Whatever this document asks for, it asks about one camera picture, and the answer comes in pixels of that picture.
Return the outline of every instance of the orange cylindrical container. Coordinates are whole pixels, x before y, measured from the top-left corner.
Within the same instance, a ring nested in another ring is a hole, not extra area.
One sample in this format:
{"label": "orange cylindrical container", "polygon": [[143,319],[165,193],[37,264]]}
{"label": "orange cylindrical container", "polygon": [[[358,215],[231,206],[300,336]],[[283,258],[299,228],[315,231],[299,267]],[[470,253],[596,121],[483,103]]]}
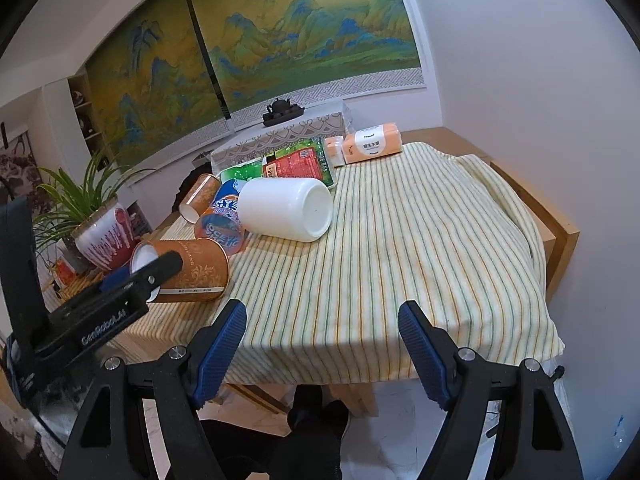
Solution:
{"label": "orange cylindrical container", "polygon": [[222,296],[229,282],[229,260],[222,246],[210,238],[142,242],[131,257],[131,272],[169,251],[180,254],[182,270],[156,288],[147,301],[213,301]]}
{"label": "orange cylindrical container", "polygon": [[212,174],[202,174],[184,197],[178,210],[187,222],[195,224],[215,197],[220,181]]}
{"label": "orange cylindrical container", "polygon": [[342,154],[347,164],[402,151],[402,138],[395,123],[380,124],[347,135]]}

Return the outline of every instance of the ceramic flower pot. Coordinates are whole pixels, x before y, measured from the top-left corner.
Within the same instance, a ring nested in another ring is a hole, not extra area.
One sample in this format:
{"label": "ceramic flower pot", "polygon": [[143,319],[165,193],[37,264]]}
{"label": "ceramic flower pot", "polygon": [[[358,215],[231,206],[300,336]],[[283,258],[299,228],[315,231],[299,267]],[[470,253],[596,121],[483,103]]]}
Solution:
{"label": "ceramic flower pot", "polygon": [[72,236],[76,247],[102,270],[115,270],[126,264],[137,241],[134,240],[129,213],[113,198],[82,222]]}

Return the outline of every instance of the shelf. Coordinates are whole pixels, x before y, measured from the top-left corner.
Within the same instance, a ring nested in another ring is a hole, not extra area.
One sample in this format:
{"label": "shelf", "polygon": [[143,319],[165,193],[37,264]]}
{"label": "shelf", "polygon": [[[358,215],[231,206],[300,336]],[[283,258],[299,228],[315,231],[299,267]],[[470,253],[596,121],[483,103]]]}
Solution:
{"label": "shelf", "polygon": [[91,134],[88,137],[85,137],[84,140],[89,140],[89,139],[93,139],[94,137],[97,137],[98,135],[101,135],[102,132],[95,132],[94,134]]}
{"label": "shelf", "polygon": [[91,105],[91,101],[85,101],[81,105],[74,106],[74,108],[75,108],[75,110],[77,112],[78,110],[81,110],[82,108],[85,108],[85,107],[90,106],[90,105]]}

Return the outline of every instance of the person's foot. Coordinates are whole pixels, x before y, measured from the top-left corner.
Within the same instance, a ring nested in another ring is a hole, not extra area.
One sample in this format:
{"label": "person's foot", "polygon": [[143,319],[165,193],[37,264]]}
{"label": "person's foot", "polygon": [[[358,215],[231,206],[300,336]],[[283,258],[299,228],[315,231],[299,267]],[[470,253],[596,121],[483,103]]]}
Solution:
{"label": "person's foot", "polygon": [[293,406],[287,415],[287,423],[293,430],[296,424],[308,416],[320,416],[322,412],[322,387],[318,384],[299,384],[293,397]]}
{"label": "person's foot", "polygon": [[331,427],[338,440],[342,440],[351,422],[351,413],[341,400],[334,400],[322,409],[321,419]]}

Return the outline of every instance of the landscape painting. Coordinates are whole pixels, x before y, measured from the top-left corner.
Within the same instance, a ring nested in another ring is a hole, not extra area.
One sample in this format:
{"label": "landscape painting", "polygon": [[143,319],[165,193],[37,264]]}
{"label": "landscape painting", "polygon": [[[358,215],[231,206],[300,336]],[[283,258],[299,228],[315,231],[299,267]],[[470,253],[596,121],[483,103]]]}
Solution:
{"label": "landscape painting", "polygon": [[135,165],[223,117],[186,0],[147,0],[86,64],[97,127]]}
{"label": "landscape painting", "polygon": [[231,111],[287,92],[420,66],[402,0],[192,0]]}

